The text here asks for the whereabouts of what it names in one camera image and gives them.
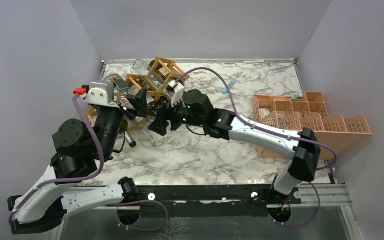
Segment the clear round glass bottle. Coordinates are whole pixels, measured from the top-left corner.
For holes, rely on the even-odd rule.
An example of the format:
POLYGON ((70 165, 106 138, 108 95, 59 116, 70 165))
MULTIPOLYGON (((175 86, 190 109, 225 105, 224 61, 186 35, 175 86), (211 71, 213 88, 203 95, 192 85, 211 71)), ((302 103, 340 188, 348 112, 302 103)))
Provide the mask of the clear round glass bottle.
POLYGON ((107 100, 109 105, 106 108, 111 110, 115 109, 133 109, 133 105, 127 99, 127 95, 133 94, 132 89, 126 81, 118 73, 110 73, 105 75, 102 79, 103 82, 110 82, 113 84, 113 98, 107 100))

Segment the clear slim glass bottle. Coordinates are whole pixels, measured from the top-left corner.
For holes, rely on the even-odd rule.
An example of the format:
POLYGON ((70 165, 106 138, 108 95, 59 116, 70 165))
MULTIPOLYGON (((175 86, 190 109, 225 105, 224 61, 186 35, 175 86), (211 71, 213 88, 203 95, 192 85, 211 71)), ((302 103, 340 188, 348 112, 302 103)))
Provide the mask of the clear slim glass bottle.
POLYGON ((132 71, 138 75, 147 76, 152 69, 143 59, 136 59, 131 67, 132 71))

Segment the green wine bottle silver neck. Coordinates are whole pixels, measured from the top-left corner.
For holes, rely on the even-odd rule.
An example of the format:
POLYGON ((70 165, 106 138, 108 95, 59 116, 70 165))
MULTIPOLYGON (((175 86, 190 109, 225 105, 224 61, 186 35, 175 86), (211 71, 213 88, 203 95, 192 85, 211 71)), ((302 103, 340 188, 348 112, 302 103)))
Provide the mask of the green wine bottle silver neck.
POLYGON ((129 145, 130 148, 135 148, 137 146, 137 142, 133 139, 133 137, 129 133, 128 128, 129 128, 128 121, 123 119, 121 122, 119 133, 124 135, 124 140, 129 145))

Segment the green wine bottle black neck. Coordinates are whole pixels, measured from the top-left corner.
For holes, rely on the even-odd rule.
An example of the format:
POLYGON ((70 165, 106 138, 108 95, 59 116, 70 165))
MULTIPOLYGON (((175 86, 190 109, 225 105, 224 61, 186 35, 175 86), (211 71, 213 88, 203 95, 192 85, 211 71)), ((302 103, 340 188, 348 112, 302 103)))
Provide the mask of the green wine bottle black neck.
POLYGON ((177 69, 175 61, 157 57, 148 65, 147 78, 155 86, 155 89, 161 90, 168 82, 176 80, 182 75, 177 69))

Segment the green wine bottle black top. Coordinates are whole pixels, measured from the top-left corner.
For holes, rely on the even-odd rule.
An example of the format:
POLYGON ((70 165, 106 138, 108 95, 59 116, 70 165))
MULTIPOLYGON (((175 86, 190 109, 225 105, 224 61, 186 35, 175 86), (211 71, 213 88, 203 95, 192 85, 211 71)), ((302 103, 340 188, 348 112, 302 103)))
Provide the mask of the green wine bottle black top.
MULTIPOLYGON (((129 94, 130 95, 136 95, 138 92, 139 92, 139 90, 140 90, 140 88, 139 88, 139 83, 137 82, 137 81, 135 81, 135 80, 131 80, 130 81, 130 83, 131 83, 131 85, 130 85, 130 90, 129 90, 129 94)), ((147 95, 146 96, 146 101, 147 101, 147 104, 150 106, 150 105, 156 105, 157 104, 157 102, 155 101, 155 99, 152 97, 152 96, 149 96, 149 95, 147 95)))

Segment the green wine bottle brown label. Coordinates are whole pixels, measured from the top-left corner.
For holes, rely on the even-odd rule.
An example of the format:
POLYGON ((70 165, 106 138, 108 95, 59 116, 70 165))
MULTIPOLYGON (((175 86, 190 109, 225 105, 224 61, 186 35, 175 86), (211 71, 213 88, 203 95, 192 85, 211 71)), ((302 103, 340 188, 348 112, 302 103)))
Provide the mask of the green wine bottle brown label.
POLYGON ((158 100, 149 100, 147 103, 147 116, 154 117, 156 115, 158 106, 163 106, 166 104, 167 100, 165 98, 160 98, 158 100))

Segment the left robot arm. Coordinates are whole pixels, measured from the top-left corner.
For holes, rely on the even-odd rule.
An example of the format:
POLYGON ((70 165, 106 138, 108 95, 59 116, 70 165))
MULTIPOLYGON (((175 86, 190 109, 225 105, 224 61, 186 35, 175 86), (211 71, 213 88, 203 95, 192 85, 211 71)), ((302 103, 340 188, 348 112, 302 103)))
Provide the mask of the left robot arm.
POLYGON ((105 162, 112 159, 122 122, 146 116, 147 90, 127 96, 130 108, 115 102, 112 83, 92 82, 75 89, 72 101, 81 113, 78 98, 97 109, 96 123, 91 125, 82 115, 65 121, 53 134, 56 153, 42 177, 25 194, 7 200, 13 235, 44 233, 86 210, 116 204, 129 206, 139 201, 138 189, 130 177, 100 190, 76 194, 68 194, 68 190, 102 172, 105 162))

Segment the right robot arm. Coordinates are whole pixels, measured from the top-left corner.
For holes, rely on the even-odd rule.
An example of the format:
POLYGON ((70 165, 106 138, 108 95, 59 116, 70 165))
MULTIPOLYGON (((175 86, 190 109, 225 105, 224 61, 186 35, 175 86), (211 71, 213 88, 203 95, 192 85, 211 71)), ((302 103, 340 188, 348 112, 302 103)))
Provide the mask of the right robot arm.
POLYGON ((309 128, 285 130, 254 122, 213 107, 209 97, 197 89, 184 93, 179 103, 159 106, 148 130, 165 136, 168 127, 175 131, 181 126, 201 127, 206 136, 254 144, 290 159, 288 169, 275 177, 268 190, 269 199, 276 204, 286 200, 297 185, 315 178, 321 148, 309 128))

